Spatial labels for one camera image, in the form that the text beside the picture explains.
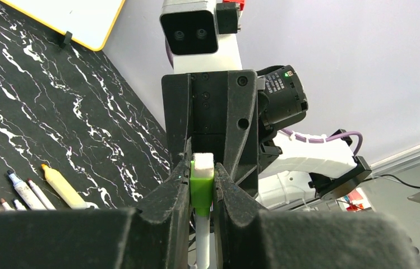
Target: green marker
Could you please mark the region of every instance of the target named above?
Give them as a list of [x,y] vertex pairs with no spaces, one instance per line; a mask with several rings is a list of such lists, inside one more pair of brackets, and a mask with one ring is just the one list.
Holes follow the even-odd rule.
[[190,172],[190,200],[195,208],[196,262],[210,266],[210,207],[213,200],[215,165],[212,153],[195,153]]

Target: black clip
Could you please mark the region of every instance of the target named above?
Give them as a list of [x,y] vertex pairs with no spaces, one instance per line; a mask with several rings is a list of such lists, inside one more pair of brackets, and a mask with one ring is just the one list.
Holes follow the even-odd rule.
[[66,31],[64,36],[61,36],[61,40],[59,41],[59,47],[62,49],[65,48],[67,45],[71,43],[72,38],[73,38],[73,34],[70,33],[69,31]]

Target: blue marker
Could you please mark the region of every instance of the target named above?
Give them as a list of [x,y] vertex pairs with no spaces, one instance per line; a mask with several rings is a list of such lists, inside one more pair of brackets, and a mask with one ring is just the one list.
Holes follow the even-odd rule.
[[40,199],[38,199],[35,193],[23,180],[10,170],[7,171],[7,174],[13,183],[13,187],[21,198],[23,198],[23,201],[25,201],[29,208],[32,210],[46,210],[46,207],[42,204]]

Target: black marble surface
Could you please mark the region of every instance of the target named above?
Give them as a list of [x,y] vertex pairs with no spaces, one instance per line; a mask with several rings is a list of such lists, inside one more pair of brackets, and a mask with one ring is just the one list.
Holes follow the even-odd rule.
[[45,163],[90,206],[126,207],[167,177],[167,160],[164,131],[103,52],[60,49],[0,4],[0,198],[18,198],[4,175],[12,169],[66,208],[43,180]]

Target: screw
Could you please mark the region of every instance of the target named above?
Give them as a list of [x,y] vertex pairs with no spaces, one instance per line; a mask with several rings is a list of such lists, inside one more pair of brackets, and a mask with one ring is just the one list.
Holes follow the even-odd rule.
[[205,29],[198,29],[196,31],[196,38],[200,39],[200,40],[204,40],[206,39],[207,33],[205,31]]
[[241,76],[238,78],[238,85],[240,86],[246,86],[248,84],[248,78],[245,76]]
[[175,40],[182,41],[185,38],[185,34],[182,31],[176,31],[173,36]]

